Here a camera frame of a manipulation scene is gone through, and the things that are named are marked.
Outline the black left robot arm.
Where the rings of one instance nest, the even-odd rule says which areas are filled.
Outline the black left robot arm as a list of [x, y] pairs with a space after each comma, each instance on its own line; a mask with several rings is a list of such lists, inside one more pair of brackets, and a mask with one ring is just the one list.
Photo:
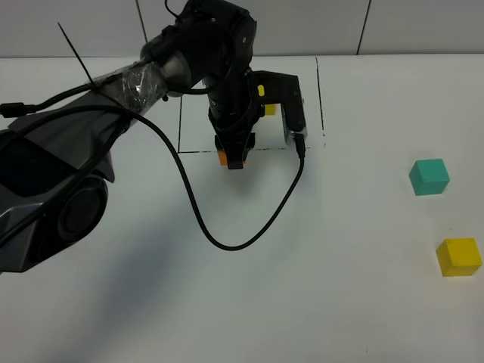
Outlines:
[[110, 150], [158, 101], [207, 95], [216, 147], [243, 167], [258, 119], [256, 21], [227, 1], [189, 1], [137, 62], [64, 92], [68, 103], [3, 104], [1, 270], [24, 272], [90, 234], [115, 178]]

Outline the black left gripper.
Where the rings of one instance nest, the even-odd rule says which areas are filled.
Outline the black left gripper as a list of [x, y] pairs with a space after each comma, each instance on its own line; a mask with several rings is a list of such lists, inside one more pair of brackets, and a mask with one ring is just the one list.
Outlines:
[[253, 126], [262, 116], [256, 91], [256, 75], [247, 67], [208, 94], [215, 146], [224, 151], [229, 169], [242, 169], [255, 147]]

